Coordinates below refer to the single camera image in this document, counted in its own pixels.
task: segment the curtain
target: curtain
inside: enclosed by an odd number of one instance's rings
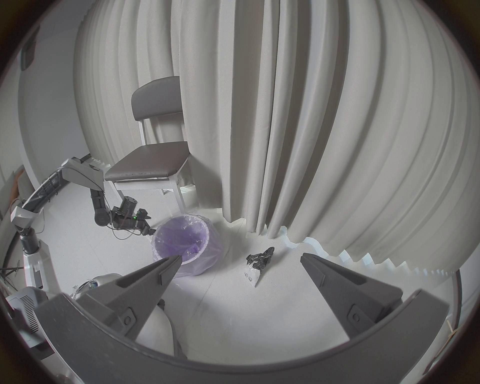
[[[140,145],[130,97],[179,75],[199,202],[330,255],[456,270],[480,241],[479,81],[430,10],[403,0],[98,0],[75,97],[92,155]]]

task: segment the chair leg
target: chair leg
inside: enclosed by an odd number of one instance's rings
[[[113,181],[109,181],[111,187],[113,188],[113,191],[116,192],[117,196],[119,197],[120,199],[120,203],[123,202],[123,198],[125,197],[122,193],[122,191],[119,191],[116,187],[115,187],[115,183]]]
[[[187,210],[185,209],[185,202],[183,200],[183,196],[181,195],[178,176],[175,174],[173,176],[170,176],[168,179],[172,184],[173,194],[175,195],[175,199],[177,200],[180,212],[184,214],[187,212]]]

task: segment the trash can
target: trash can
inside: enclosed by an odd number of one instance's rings
[[[175,277],[195,276],[223,256],[218,231],[206,217],[185,214],[168,218],[152,237],[153,259],[180,255],[182,264]]]

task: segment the white chair frame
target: white chair frame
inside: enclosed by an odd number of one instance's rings
[[[142,140],[142,145],[146,145],[144,121],[140,120],[138,122],[138,126],[140,129],[140,139]],[[109,183],[112,186],[113,190],[118,194],[121,201],[123,201],[123,197],[124,197],[122,191],[127,191],[127,190],[160,189],[162,194],[165,194],[165,191],[173,191],[173,194],[175,195],[175,200],[177,200],[177,204],[179,206],[180,212],[184,214],[186,213],[185,201],[183,200],[183,196],[181,194],[178,176],[189,158],[190,158],[190,155],[188,155],[187,159],[182,164],[182,166],[177,171],[177,173],[169,176],[168,178],[119,180],[119,181],[109,181]]]

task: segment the chair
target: chair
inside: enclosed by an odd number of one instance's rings
[[[124,190],[160,189],[164,193],[172,189],[180,211],[185,213],[178,175],[190,156],[188,144],[147,144],[144,124],[145,119],[182,113],[180,78],[165,77],[138,88],[132,95],[132,112],[138,121],[142,146],[112,166],[105,173],[105,180],[122,200]]]

